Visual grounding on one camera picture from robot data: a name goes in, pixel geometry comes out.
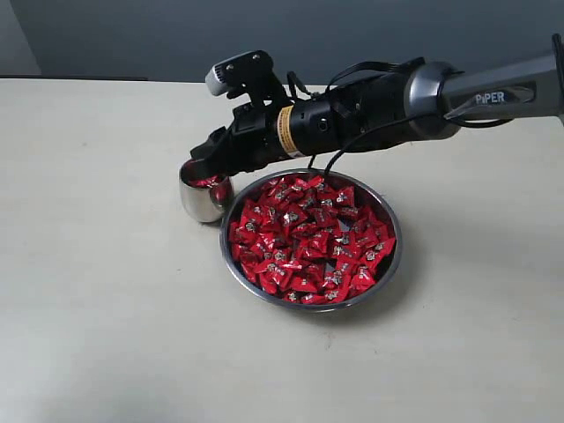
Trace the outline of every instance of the wall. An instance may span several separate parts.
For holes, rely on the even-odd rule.
[[[40,69],[11,8],[0,0],[0,75],[37,75]]]
[[[323,83],[368,59],[483,68],[549,49],[564,32],[561,0],[12,2],[48,75],[203,81],[219,60],[262,48],[279,74]]]

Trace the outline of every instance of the white table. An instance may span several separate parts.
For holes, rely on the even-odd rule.
[[[562,421],[557,119],[341,159],[396,211],[404,259],[373,301],[307,315],[240,287],[181,207],[179,166],[233,106],[0,80],[1,422]]]

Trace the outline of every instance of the robotic arm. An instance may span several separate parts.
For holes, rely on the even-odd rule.
[[[448,63],[364,62],[334,77],[324,93],[309,93],[290,72],[292,96],[262,50],[218,63],[206,77],[213,95],[250,102],[234,109],[228,128],[194,148],[190,180],[253,172],[269,163],[324,152],[369,152],[409,141],[445,139],[461,127],[487,128],[512,119],[564,119],[564,47],[492,70],[466,74]],[[355,71],[377,75],[339,85]],[[296,84],[309,100],[295,95]],[[494,120],[493,122],[474,122]]]

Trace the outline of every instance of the piper logo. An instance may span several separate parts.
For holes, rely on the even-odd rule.
[[[476,94],[474,99],[476,104],[505,103],[505,93],[503,91],[494,91],[493,93]]]

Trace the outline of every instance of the stainless steel bowl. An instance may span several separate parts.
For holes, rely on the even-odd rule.
[[[227,177],[211,188],[195,188],[189,185],[189,161],[184,163],[178,173],[180,198],[184,210],[201,223],[220,220],[234,198],[233,184]]]
[[[246,198],[250,198],[253,200],[257,200],[260,197],[261,191],[260,188],[263,184],[270,179],[278,178],[280,176],[296,174],[300,178],[309,180],[314,176],[321,174],[322,172],[319,170],[308,170],[308,169],[293,169],[293,170],[286,170],[282,172],[277,172],[276,174],[269,174],[264,178],[259,179],[258,181],[253,182],[247,188],[245,188],[233,201],[231,207],[226,212],[225,217],[221,223],[221,233],[219,235],[219,243],[221,245],[221,252],[223,257],[227,263],[227,267],[231,271],[231,273],[235,276],[235,278],[247,288],[250,292],[252,292],[257,297],[262,298],[272,304],[277,304],[282,307],[286,308],[293,308],[298,310],[305,310],[311,312],[325,312],[325,311],[334,311],[341,308],[347,308],[363,302],[368,297],[377,293],[380,289],[382,289],[393,277],[394,273],[397,270],[399,265],[399,260],[402,255],[402,247],[403,247],[403,240],[401,231],[399,228],[399,222],[397,221],[397,217],[394,212],[391,210],[390,206],[384,201],[384,199],[377,194],[373,189],[369,188],[362,182],[357,181],[356,179],[351,178],[350,176],[346,176],[344,174],[338,174],[337,172],[330,172],[326,181],[332,187],[339,189],[344,186],[352,185],[354,186],[354,195],[357,205],[364,205],[369,204],[372,206],[376,217],[386,224],[388,227],[388,231],[390,234],[394,234],[396,236],[396,246],[392,253],[387,256],[378,267],[378,274],[376,275],[378,278],[378,283],[372,286],[370,289],[362,293],[357,297],[353,297],[349,300],[345,300],[342,302],[338,302],[335,304],[322,304],[322,305],[307,305],[307,304],[296,304],[288,301],[281,300],[280,298],[274,297],[268,293],[265,293],[261,290],[258,286],[253,285],[251,282],[245,278],[244,273],[241,271],[239,264],[237,264],[232,256],[231,256],[231,243],[229,242],[229,225],[231,222],[238,220],[241,217],[241,211],[243,208],[244,200]]]

